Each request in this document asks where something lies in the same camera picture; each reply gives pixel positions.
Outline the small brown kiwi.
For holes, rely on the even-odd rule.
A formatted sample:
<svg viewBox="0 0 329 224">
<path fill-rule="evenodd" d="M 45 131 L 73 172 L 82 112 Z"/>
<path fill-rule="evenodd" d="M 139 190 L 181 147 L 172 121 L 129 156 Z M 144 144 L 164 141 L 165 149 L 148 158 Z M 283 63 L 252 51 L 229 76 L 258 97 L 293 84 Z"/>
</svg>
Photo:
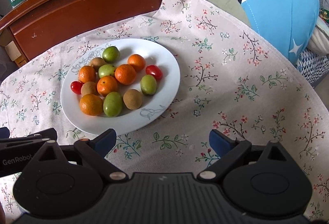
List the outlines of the small brown kiwi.
<svg viewBox="0 0 329 224">
<path fill-rule="evenodd" d="M 95 82 L 86 82 L 81 87 L 81 95 L 85 96 L 88 94 L 98 95 L 97 84 Z"/>
</svg>

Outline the large front orange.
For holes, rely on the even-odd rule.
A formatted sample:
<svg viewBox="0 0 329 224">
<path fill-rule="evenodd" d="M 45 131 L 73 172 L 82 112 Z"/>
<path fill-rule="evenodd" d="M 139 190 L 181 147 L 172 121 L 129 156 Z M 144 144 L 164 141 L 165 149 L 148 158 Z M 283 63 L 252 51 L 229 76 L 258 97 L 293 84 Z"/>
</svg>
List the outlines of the large front orange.
<svg viewBox="0 0 329 224">
<path fill-rule="evenodd" d="M 98 94 L 106 97 L 111 92 L 118 92 L 119 86 L 117 80 L 113 76 L 104 76 L 97 83 Z"/>
</svg>

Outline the red cherry tomato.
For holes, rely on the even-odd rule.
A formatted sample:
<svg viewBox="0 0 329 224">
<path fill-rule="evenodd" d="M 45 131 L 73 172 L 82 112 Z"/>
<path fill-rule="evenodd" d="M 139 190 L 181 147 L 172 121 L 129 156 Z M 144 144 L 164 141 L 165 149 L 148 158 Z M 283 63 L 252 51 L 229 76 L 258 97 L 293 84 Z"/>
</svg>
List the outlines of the red cherry tomato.
<svg viewBox="0 0 329 224">
<path fill-rule="evenodd" d="M 157 81 L 161 80 L 163 77 L 163 72 L 161 69 L 154 64 L 148 65 L 146 67 L 146 74 L 152 75 Z"/>
<path fill-rule="evenodd" d="M 73 91 L 73 93 L 77 95 L 81 95 L 81 89 L 82 89 L 83 83 L 80 81 L 73 81 L 70 84 L 70 89 Z"/>
</svg>

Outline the large green jujube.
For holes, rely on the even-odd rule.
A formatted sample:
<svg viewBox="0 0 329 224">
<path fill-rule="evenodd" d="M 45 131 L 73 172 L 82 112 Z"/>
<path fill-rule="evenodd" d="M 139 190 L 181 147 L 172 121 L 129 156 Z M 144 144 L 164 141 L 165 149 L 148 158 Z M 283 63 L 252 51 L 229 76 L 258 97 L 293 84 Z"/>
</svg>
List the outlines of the large green jujube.
<svg viewBox="0 0 329 224">
<path fill-rule="evenodd" d="M 99 69 L 98 69 L 98 75 L 100 78 L 104 77 L 104 76 L 115 76 L 115 70 L 116 67 L 112 64 L 105 64 L 102 65 Z"/>
</svg>

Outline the small green jujube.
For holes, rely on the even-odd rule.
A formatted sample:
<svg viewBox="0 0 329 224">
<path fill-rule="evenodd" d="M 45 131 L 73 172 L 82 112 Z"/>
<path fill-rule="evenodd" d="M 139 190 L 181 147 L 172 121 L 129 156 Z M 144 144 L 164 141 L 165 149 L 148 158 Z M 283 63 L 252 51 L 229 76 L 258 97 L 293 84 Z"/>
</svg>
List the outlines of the small green jujube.
<svg viewBox="0 0 329 224">
<path fill-rule="evenodd" d="M 152 75 L 144 75 L 140 80 L 140 89 L 144 95 L 154 95 L 157 91 L 157 81 Z"/>
</svg>

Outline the brown kiwi front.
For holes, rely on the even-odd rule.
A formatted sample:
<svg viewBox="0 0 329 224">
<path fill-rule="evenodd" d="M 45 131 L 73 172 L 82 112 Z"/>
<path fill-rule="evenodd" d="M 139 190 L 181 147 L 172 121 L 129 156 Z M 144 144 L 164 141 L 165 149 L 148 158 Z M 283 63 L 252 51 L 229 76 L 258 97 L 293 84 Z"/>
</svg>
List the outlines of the brown kiwi front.
<svg viewBox="0 0 329 224">
<path fill-rule="evenodd" d="M 102 57 L 95 57 L 89 62 L 89 66 L 94 68 L 95 72 L 98 72 L 99 68 L 107 64 Z"/>
</svg>

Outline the small orange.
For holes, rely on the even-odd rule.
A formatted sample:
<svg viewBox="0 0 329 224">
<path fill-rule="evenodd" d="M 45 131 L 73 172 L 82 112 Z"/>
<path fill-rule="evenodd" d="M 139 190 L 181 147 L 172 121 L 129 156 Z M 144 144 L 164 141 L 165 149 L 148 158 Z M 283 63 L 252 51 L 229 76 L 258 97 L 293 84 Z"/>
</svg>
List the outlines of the small orange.
<svg viewBox="0 0 329 224">
<path fill-rule="evenodd" d="M 131 65 L 136 72 L 141 72 L 146 66 L 146 60 L 138 54 L 133 54 L 129 56 L 127 64 Z"/>
</svg>

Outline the small cardboard box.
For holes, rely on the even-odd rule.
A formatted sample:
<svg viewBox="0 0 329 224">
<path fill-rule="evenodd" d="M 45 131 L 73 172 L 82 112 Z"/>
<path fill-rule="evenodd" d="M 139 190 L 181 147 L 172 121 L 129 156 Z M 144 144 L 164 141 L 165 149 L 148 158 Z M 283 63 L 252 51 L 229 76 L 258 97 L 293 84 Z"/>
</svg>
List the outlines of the small cardboard box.
<svg viewBox="0 0 329 224">
<path fill-rule="evenodd" d="M 18 43 L 8 29 L 1 31 L 1 48 L 3 48 L 9 58 L 18 66 L 22 67 L 28 60 L 18 47 Z"/>
</svg>

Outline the brown wooden nightstand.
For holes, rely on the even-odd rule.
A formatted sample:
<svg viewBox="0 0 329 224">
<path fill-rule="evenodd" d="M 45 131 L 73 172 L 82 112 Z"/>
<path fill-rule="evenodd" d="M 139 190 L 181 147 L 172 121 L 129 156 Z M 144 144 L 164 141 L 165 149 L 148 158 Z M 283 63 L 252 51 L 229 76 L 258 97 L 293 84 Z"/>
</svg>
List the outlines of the brown wooden nightstand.
<svg viewBox="0 0 329 224">
<path fill-rule="evenodd" d="M 156 11 L 162 0 L 25 0 L 1 19 L 26 61 L 78 34 Z"/>
</svg>

